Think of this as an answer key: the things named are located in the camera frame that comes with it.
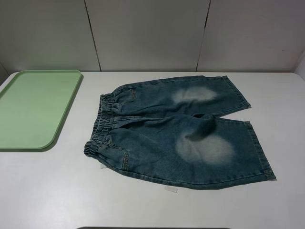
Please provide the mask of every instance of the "clothing tag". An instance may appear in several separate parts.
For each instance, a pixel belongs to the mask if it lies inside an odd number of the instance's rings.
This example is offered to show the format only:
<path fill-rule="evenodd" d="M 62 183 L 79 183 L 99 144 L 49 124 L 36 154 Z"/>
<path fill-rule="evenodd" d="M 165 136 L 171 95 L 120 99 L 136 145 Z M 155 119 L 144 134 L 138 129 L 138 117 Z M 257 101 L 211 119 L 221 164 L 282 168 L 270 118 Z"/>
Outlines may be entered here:
<path fill-rule="evenodd" d="M 102 169 L 102 168 L 107 168 L 107 166 L 104 165 L 104 164 L 101 164 L 101 169 Z"/>
<path fill-rule="evenodd" d="M 176 193 L 178 191 L 177 188 L 171 187 L 171 186 L 165 186 L 164 189 L 167 191 L 170 191 L 170 192 L 174 192 L 174 193 Z"/>

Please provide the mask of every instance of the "white table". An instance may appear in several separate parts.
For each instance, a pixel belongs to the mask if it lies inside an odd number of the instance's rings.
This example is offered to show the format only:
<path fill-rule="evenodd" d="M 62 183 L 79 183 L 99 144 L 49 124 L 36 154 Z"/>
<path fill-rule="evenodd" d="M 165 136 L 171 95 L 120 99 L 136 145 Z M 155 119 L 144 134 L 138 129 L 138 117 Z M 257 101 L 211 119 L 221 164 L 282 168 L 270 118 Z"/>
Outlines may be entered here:
<path fill-rule="evenodd" d="M 277 181 L 221 190 L 178 188 L 122 176 L 86 157 L 100 94 L 139 81 L 228 75 L 252 105 L 251 121 Z M 14 77 L 11 75 L 0 90 Z M 293 73 L 83 73 L 57 144 L 0 152 L 0 228 L 305 228 L 305 82 Z"/>

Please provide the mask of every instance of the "plastic tray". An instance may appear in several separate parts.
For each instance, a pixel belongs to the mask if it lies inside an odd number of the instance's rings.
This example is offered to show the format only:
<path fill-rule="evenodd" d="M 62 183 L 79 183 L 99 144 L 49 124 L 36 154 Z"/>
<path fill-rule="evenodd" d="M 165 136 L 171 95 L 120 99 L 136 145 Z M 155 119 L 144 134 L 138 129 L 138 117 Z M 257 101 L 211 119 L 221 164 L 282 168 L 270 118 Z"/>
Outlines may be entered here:
<path fill-rule="evenodd" d="M 81 73 L 23 71 L 0 92 L 0 149 L 43 149 L 55 139 Z"/>

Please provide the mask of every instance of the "jeans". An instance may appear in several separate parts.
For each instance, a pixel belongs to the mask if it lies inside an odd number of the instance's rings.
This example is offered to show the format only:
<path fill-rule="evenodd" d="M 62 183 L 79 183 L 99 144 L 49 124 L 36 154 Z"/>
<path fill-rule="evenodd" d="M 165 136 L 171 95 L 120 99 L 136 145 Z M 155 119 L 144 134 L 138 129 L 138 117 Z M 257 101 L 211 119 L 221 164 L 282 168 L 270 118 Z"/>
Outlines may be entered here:
<path fill-rule="evenodd" d="M 221 118 L 248 107 L 227 76 L 127 84 L 101 96 L 84 152 L 122 175 L 171 186 L 275 179 L 250 122 Z"/>

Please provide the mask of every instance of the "white wall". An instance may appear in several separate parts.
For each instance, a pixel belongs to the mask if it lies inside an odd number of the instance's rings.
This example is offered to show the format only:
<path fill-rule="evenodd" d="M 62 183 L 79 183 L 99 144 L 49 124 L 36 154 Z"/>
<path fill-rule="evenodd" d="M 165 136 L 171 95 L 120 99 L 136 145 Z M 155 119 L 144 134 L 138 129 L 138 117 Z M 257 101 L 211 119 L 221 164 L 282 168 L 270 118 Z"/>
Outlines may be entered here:
<path fill-rule="evenodd" d="M 200 72 L 290 72 L 305 49 L 304 0 L 212 0 Z"/>
<path fill-rule="evenodd" d="M 86 3 L 102 71 L 196 71 L 208 0 Z"/>
<path fill-rule="evenodd" d="M 0 0 L 0 60 L 21 70 L 99 71 L 83 0 Z"/>
<path fill-rule="evenodd" d="M 297 66 L 295 73 L 300 75 L 305 80 L 305 55 L 303 55 L 303 59 Z"/>
<path fill-rule="evenodd" d="M 2 64 L 0 63 L 0 85 L 6 80 L 6 78 L 8 78 L 8 74 L 5 71 L 4 67 L 2 66 Z"/>

